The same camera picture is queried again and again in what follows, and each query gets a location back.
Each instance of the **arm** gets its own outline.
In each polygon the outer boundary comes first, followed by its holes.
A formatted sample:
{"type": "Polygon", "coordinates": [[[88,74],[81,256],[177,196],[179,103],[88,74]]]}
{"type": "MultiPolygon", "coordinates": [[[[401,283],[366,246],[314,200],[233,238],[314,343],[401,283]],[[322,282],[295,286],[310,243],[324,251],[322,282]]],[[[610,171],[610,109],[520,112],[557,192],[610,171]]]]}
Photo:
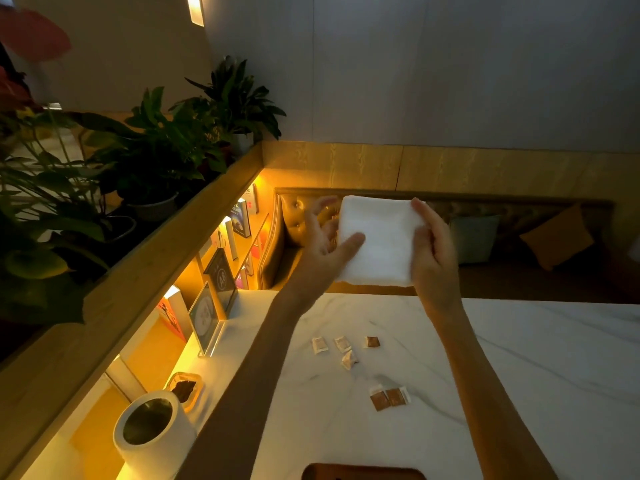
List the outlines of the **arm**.
{"type": "Polygon", "coordinates": [[[364,243],[357,233],[333,250],[337,219],[322,228],[317,215],[335,197],[305,212],[308,245],[284,288],[276,295],[249,352],[205,423],[176,480],[248,479],[258,453],[271,399],[302,314],[329,288],[364,243]]]}
{"type": "Polygon", "coordinates": [[[412,207],[426,224],[413,238],[413,284],[449,358],[484,478],[556,479],[469,323],[449,227],[425,202],[412,207]]]}

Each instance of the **brown tray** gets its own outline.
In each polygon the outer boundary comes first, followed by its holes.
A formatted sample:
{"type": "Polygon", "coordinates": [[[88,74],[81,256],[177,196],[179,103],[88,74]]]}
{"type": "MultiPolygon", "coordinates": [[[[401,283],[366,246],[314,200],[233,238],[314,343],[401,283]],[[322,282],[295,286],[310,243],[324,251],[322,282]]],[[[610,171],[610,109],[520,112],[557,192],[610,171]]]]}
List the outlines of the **brown tray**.
{"type": "Polygon", "coordinates": [[[360,467],[312,463],[302,472],[302,480],[427,480],[413,468],[360,467]]]}

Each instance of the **sofa backrest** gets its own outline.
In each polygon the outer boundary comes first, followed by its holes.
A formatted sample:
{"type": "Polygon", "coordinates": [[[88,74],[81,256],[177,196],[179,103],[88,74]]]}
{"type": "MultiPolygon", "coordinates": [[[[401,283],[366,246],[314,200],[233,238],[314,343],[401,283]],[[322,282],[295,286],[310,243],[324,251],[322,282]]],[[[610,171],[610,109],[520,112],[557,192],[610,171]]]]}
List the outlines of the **sofa backrest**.
{"type": "Polygon", "coordinates": [[[600,240],[602,231],[610,225],[614,208],[613,202],[607,200],[353,189],[276,188],[274,195],[274,217],[284,220],[285,241],[288,246],[305,245],[307,232],[304,211],[320,196],[338,195],[339,198],[334,206],[322,211],[319,216],[321,224],[340,213],[340,204],[346,195],[396,200],[418,197],[430,204],[447,223],[453,217],[500,216],[498,234],[493,246],[494,255],[522,252],[525,246],[519,234],[532,230],[578,202],[587,229],[594,239],[600,240]]]}

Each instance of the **red flower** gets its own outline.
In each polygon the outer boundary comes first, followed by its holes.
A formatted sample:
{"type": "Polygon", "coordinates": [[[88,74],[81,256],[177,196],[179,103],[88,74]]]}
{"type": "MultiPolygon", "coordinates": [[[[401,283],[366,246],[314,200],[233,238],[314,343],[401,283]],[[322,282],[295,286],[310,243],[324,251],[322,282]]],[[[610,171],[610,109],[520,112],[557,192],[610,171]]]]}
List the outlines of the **red flower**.
{"type": "Polygon", "coordinates": [[[31,97],[26,89],[9,80],[4,68],[0,67],[0,111],[24,109],[30,103],[31,97]]]}
{"type": "Polygon", "coordinates": [[[68,35],[32,10],[0,6],[0,42],[29,62],[57,59],[71,49],[68,35]]]}

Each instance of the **hand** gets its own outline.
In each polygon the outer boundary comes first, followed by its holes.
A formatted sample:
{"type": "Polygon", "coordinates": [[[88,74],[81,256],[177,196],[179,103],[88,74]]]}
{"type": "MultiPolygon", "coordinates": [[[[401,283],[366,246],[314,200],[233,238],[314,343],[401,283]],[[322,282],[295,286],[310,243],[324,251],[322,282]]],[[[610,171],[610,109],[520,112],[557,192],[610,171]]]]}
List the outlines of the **hand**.
{"type": "Polygon", "coordinates": [[[338,219],[325,222],[321,228],[317,217],[336,200],[336,196],[321,197],[305,211],[307,246],[281,291],[287,300],[296,304],[300,314],[308,311],[331,286],[365,240],[364,234],[357,232],[337,248],[332,245],[332,238],[338,231],[338,219]]]}
{"type": "Polygon", "coordinates": [[[411,206],[424,221],[413,235],[413,286],[431,321],[440,320],[462,310],[456,249],[449,226],[434,209],[416,198],[411,206]]]}

